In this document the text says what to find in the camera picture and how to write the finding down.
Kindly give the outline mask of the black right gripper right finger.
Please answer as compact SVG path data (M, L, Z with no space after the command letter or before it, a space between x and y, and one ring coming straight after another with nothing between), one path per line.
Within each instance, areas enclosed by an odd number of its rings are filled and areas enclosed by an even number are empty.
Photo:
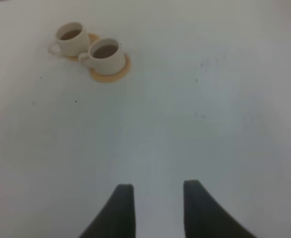
M253 238L254 235L217 203L198 180L183 183L187 238Z

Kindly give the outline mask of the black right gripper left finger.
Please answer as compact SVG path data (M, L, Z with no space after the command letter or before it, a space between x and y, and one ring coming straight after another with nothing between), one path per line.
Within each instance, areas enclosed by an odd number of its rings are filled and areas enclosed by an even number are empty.
M82 238L135 238L136 216L134 188L119 184Z

